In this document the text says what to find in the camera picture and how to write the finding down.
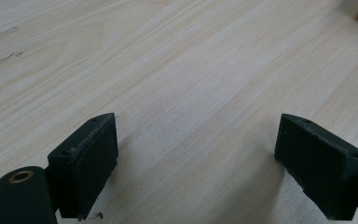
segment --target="light wood surface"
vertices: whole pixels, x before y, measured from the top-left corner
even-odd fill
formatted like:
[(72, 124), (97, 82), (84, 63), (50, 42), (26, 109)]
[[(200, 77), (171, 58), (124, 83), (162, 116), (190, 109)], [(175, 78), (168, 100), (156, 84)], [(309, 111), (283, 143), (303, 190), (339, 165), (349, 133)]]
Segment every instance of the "light wood surface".
[(329, 223), (273, 150), (281, 113), (358, 147), (357, 13), (353, 0), (0, 0), (0, 177), (46, 167), (115, 112), (118, 166), (84, 223)]

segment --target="hole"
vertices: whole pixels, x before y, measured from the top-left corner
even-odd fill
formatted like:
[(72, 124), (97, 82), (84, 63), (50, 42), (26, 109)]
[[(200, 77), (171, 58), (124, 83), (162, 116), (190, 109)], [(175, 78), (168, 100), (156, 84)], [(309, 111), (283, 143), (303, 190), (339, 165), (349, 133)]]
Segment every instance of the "hole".
[(69, 150), (69, 149), (66, 149), (66, 150), (61, 152), (61, 154), (64, 155), (64, 156), (69, 155), (69, 153), (71, 153), (71, 150)]
[(11, 184), (18, 184), (31, 178), (33, 175), (34, 172), (32, 171), (21, 171), (11, 176), (8, 182), (10, 182)]
[(358, 153), (355, 152), (355, 153), (352, 153), (351, 155), (352, 155), (354, 158), (358, 159)]

